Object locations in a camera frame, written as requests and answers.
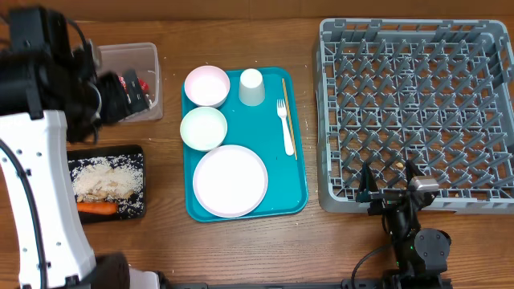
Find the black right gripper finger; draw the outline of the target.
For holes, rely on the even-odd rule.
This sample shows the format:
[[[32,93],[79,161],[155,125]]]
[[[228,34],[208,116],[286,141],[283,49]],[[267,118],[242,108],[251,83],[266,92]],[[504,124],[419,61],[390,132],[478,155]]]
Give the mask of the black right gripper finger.
[[[412,160],[406,161],[406,182],[408,189],[413,189],[415,178],[421,177],[423,175],[424,173],[421,172],[421,170]]]
[[[368,162],[365,162],[362,166],[358,190],[360,193],[377,192],[377,183]]]

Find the pink bowl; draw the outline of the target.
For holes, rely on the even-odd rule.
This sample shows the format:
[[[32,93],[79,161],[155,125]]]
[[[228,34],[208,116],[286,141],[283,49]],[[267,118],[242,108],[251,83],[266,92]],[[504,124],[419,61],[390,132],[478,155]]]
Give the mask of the pink bowl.
[[[188,99],[197,106],[218,108],[230,92],[230,79],[219,67],[200,66],[187,75],[184,90]]]

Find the cream bowl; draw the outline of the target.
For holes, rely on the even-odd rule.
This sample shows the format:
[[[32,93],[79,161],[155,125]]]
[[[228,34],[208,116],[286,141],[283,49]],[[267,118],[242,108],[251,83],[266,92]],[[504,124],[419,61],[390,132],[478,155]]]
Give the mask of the cream bowl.
[[[226,117],[211,107],[198,107],[187,112],[180,125],[183,142],[201,152],[217,148],[224,141],[227,131]]]

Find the white plastic fork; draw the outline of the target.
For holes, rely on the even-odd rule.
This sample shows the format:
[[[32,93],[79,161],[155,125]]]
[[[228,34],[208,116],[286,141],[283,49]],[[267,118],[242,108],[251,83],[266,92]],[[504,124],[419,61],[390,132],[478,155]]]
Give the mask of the white plastic fork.
[[[282,123],[282,130],[284,135],[284,151],[288,156],[292,156],[294,154],[294,148],[292,143],[291,133],[289,131],[288,122],[287,122],[287,109],[285,105],[285,101],[283,99],[278,99],[276,104],[277,115]]]

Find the orange carrot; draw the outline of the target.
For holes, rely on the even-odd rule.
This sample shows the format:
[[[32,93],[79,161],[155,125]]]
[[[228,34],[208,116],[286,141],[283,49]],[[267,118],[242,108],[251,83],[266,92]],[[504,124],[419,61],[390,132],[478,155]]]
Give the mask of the orange carrot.
[[[112,215],[118,211],[118,205],[112,202],[79,202],[77,210],[82,213]]]

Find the white cup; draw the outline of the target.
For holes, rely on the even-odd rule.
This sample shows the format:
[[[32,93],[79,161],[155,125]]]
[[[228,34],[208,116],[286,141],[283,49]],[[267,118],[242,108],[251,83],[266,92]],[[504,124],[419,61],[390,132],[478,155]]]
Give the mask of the white cup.
[[[254,68],[244,70],[239,81],[239,99],[246,106],[258,106],[265,99],[263,75]]]

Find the wooden chopstick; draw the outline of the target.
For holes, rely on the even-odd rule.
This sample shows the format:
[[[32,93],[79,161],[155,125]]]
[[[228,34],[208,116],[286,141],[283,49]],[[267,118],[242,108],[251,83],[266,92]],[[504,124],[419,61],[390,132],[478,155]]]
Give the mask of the wooden chopstick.
[[[295,143],[295,135],[294,135],[294,129],[292,126],[292,116],[291,116],[291,110],[288,102],[288,90],[287,85],[285,82],[285,79],[281,79],[282,87],[283,87],[283,93],[284,97],[280,101],[280,108],[281,112],[284,115],[284,121],[287,124],[288,127],[288,140],[284,140],[284,148],[286,149],[286,154],[291,156],[293,155],[294,158],[297,160],[297,151],[296,151],[296,143]]]

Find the white plate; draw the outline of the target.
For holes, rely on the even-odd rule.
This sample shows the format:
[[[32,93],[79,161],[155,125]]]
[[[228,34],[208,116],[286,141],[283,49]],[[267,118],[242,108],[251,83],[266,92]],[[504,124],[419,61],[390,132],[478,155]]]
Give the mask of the white plate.
[[[238,218],[256,209],[266,196],[267,168],[252,150],[227,144],[198,162],[193,190],[199,204],[220,218]]]

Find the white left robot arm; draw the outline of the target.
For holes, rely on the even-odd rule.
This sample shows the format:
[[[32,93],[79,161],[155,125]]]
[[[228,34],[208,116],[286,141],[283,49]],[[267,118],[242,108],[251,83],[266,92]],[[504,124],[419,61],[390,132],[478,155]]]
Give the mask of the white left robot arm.
[[[105,96],[90,55],[20,51],[1,60],[1,166],[24,288],[164,288],[120,254],[96,256],[67,166],[67,142],[95,132]]]

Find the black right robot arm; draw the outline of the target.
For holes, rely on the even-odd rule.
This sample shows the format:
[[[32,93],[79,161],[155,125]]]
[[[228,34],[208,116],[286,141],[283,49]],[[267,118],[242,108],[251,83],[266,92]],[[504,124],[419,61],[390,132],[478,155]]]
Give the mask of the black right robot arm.
[[[368,215],[381,216],[382,229],[390,243],[363,257],[354,267],[349,285],[361,284],[375,288],[451,288],[451,281],[441,274],[447,270],[451,237],[443,230],[423,229],[418,212],[430,206],[439,191],[438,182],[418,169],[413,161],[406,162],[407,186],[395,192],[377,187],[372,169],[365,162],[356,201],[368,203]],[[379,279],[356,280],[361,265],[370,257],[389,248],[394,250],[397,268],[386,270]]]

